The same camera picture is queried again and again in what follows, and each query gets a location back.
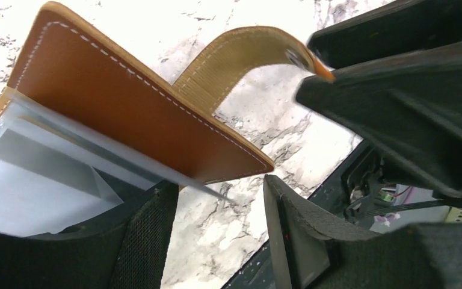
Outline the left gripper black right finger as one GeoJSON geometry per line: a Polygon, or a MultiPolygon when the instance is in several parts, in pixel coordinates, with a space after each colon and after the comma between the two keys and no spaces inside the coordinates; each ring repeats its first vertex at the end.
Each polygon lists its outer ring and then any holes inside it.
{"type": "Polygon", "coordinates": [[[462,288],[462,224],[412,223],[386,234],[353,225],[266,175],[277,288],[462,288]]]}

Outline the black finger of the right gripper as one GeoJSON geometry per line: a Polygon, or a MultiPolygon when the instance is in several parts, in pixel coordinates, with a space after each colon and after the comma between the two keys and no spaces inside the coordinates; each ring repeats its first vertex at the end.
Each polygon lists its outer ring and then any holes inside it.
{"type": "Polygon", "coordinates": [[[462,42],[305,78],[296,101],[371,142],[420,183],[462,197],[462,42]]]}
{"type": "Polygon", "coordinates": [[[313,33],[307,47],[340,69],[462,41],[462,1],[393,1],[313,33]]]}

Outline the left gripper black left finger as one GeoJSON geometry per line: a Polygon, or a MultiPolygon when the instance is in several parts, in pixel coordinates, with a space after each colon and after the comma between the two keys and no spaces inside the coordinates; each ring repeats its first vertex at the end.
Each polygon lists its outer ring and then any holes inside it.
{"type": "Polygon", "coordinates": [[[159,288],[178,195],[162,181],[57,234],[0,233],[0,288],[159,288]]]}

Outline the brown leather card holder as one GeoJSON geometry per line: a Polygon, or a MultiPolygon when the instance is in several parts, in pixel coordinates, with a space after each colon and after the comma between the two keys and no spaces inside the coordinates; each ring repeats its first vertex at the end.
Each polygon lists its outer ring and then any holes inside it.
{"type": "Polygon", "coordinates": [[[333,73],[271,26],[227,31],[169,84],[63,4],[45,3],[0,96],[0,233],[59,232],[163,179],[210,185],[273,161],[213,113],[251,70],[333,73]]]}

